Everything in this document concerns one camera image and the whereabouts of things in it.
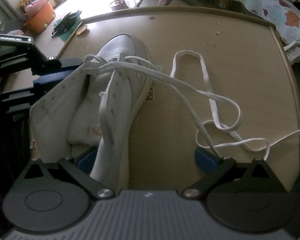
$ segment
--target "wooden table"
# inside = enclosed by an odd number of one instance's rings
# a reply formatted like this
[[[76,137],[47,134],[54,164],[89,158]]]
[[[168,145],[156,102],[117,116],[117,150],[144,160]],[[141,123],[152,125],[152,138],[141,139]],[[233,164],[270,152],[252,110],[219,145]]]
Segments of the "wooden table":
[[[96,54],[113,36],[140,38],[152,62],[170,74],[174,54],[183,49],[203,55],[214,92],[236,101],[243,112],[242,138],[263,137],[270,143],[300,128],[298,88],[274,26],[266,21],[216,9],[152,7],[115,11],[84,20],[89,31],[73,36],[61,58]],[[178,62],[176,78],[206,90],[200,63],[190,56]],[[183,105],[154,83],[154,100],[145,102],[130,130],[130,188],[184,189],[203,174],[194,163],[196,127]],[[209,100],[186,94],[202,121],[211,119]],[[231,125],[237,111],[218,103],[221,122]],[[231,137],[208,127],[214,144]],[[251,143],[252,147],[263,146]],[[221,154],[250,162],[264,153],[227,147]],[[300,137],[273,147],[268,163],[290,190],[300,168]]]

